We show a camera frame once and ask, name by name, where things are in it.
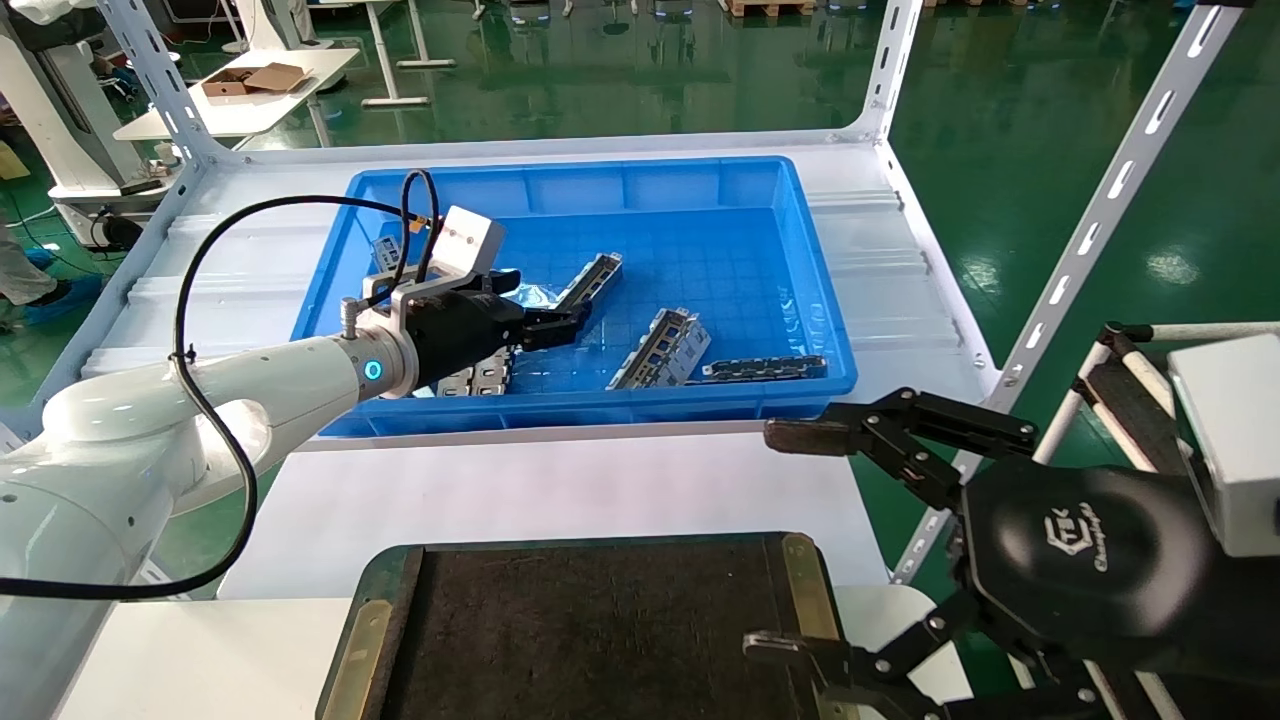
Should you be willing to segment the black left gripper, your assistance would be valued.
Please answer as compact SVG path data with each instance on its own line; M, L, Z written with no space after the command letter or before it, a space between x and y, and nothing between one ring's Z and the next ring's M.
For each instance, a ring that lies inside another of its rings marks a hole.
M581 270L558 295L529 284L520 270L483 277L481 291L447 291L410 307L404 322L417 357L412 391L474 366L520 337L524 352L577 342L590 316L588 273Z

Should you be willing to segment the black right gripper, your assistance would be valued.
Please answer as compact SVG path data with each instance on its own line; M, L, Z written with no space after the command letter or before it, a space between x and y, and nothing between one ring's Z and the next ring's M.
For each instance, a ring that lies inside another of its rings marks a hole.
M960 505L968 575L1041 644L1142 673L1275 683L1277 560L1228 555L1189 479L995 464L961 492L961 473L927 448L1029 457L1038 436L1019 418L911 388L870 404L829 404L815 419L769 419L764 429L777 452L861 454L931 507ZM956 593L882 650L753 632L742 652L797 670L828 705L865 706L884 719L1103 716L1091 687L1061 682L945 703L925 694L911 671L983 612L978 598Z

